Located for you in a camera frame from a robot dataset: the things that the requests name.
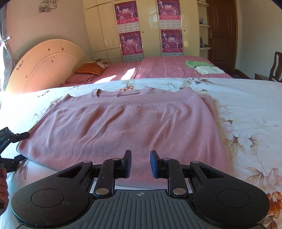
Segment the pillow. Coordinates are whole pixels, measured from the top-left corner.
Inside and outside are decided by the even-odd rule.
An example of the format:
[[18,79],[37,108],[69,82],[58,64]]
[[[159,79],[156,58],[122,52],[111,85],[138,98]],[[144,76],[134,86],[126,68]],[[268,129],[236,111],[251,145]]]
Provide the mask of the pillow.
[[103,60],[99,60],[99,61],[91,61],[88,63],[85,63],[83,65],[81,65],[77,70],[75,70],[75,73],[80,73],[80,74],[96,74],[98,76],[100,76],[103,71],[110,67],[110,65],[108,65],[106,61],[101,62]]

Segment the wall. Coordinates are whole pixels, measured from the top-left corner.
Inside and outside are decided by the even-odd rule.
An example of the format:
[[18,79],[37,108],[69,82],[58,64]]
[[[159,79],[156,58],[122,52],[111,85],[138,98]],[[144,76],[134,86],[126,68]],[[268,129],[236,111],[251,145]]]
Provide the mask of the wall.
[[242,40],[239,70],[269,76],[274,53],[282,52],[282,10],[271,0],[239,0]]
[[38,13],[42,0],[11,0],[7,6],[9,44],[15,62],[29,49],[48,39],[77,44],[91,58],[82,0],[60,0],[50,13]]

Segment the poster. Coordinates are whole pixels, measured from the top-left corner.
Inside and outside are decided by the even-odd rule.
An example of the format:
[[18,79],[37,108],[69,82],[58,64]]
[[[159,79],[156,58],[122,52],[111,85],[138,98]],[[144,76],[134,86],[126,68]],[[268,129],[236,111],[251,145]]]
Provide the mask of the poster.
[[182,56],[183,40],[181,29],[161,29],[163,56]]
[[120,33],[123,61],[143,60],[143,50],[140,31]]
[[157,0],[161,29],[181,29],[179,0]]
[[158,13],[161,20],[181,20],[179,0],[158,0]]
[[136,1],[115,4],[114,8],[119,33],[140,30]]

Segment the door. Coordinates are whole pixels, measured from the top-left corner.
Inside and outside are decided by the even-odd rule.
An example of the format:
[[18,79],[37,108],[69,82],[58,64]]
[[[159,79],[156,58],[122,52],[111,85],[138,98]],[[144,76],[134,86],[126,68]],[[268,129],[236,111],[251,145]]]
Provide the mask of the door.
[[235,0],[206,0],[209,32],[208,59],[231,75],[235,69],[237,51],[237,19]]

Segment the human hand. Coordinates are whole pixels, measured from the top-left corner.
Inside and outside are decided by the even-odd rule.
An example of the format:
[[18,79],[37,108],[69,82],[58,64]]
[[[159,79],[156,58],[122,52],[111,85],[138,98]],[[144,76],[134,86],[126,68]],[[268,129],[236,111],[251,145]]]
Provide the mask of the human hand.
[[9,203],[9,193],[8,193],[8,185],[6,182],[7,179],[7,171],[6,169],[0,170],[0,215],[6,211]]

